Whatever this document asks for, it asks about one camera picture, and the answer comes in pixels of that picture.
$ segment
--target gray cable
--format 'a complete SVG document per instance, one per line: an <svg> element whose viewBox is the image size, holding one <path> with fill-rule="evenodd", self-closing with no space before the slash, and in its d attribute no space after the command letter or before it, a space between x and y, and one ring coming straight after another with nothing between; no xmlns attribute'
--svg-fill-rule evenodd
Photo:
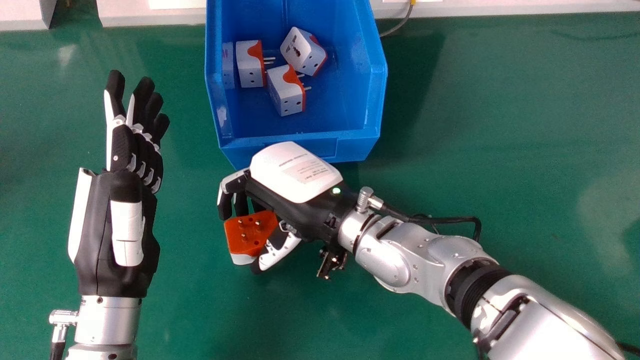
<svg viewBox="0 0 640 360"><path fill-rule="evenodd" d="M399 28L402 28L403 25L405 24L405 22L407 20L409 20L409 17L411 16L411 11L413 11L413 4L409 4L409 10L407 10L406 15L404 16L404 19L402 19L401 22L398 23L398 25L394 26L393 28L390 28L389 30L385 31L384 33L380 34L380 37L385 37L387 35L393 34L395 33Z"/></svg>

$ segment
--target green table surface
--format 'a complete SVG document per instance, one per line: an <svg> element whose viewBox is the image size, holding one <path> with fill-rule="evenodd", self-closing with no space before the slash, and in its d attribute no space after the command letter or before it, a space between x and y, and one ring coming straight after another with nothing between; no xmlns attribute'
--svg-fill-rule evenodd
<svg viewBox="0 0 640 360"><path fill-rule="evenodd" d="M319 243L259 277L234 266L215 208L233 169L216 143L204 27L103 29L95 5L73 3L50 31L0 34L1 359L45 358L49 312L78 307L68 225L77 168L104 164L113 68L126 94L151 76L172 120L140 359L474 358L455 318L355 262L316 279ZM411 20L383 40L382 136L367 161L338 168L409 213L480 217L503 266L637 344L639 20Z"/></svg>

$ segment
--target robotic arm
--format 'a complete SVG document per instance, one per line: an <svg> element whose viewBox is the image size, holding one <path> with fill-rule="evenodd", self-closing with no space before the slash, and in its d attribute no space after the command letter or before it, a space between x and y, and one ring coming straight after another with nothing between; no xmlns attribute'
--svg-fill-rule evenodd
<svg viewBox="0 0 640 360"><path fill-rule="evenodd" d="M122 105L124 77L112 70L104 91L106 168L80 168L68 239L78 276L78 311L54 310L50 360L64 356L67 329L76 344L67 360L135 360L142 298L156 272L160 246L153 235L163 177L160 139L169 119L162 97L143 78Z"/></svg>
<svg viewBox="0 0 640 360"><path fill-rule="evenodd" d="M256 233L237 222L249 212L247 197L254 211L272 211L280 226ZM232 208L236 218L230 218ZM593 319L502 268L477 241L427 231L421 224L437 219L408 217L368 187L351 191L333 166L295 143L269 146L249 168L224 178L218 209L226 220L234 263L250 264L255 273L273 266L298 243L321 240L318 277L329 279L350 252L384 288L418 294L455 316L493 360L624 359ZM477 239L479 222L465 220L477 223ZM233 224L238 231L229 231ZM261 251L247 251L238 261L235 245L254 240L264 245Z"/></svg>

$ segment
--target blue plastic bin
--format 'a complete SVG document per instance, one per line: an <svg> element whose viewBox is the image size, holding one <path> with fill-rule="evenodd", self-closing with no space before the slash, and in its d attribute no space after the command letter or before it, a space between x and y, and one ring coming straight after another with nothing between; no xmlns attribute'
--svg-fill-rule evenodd
<svg viewBox="0 0 640 360"><path fill-rule="evenodd" d="M279 48L292 26L314 34L328 59L301 78L312 87L306 111L281 117L265 88L239 87L228 59L236 41L261 39L273 66L285 64ZM362 161L380 137L387 62L368 0L208 0L205 43L218 145L236 169L288 140L329 162Z"/></svg>

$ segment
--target black ribbed joint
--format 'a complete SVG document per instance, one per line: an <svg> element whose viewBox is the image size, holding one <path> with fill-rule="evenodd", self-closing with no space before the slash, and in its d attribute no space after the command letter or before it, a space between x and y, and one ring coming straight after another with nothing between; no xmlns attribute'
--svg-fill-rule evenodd
<svg viewBox="0 0 640 360"><path fill-rule="evenodd" d="M511 275L495 263L480 262L461 269L453 275L447 296L449 309L469 329L476 304L484 293L499 280Z"/></svg>

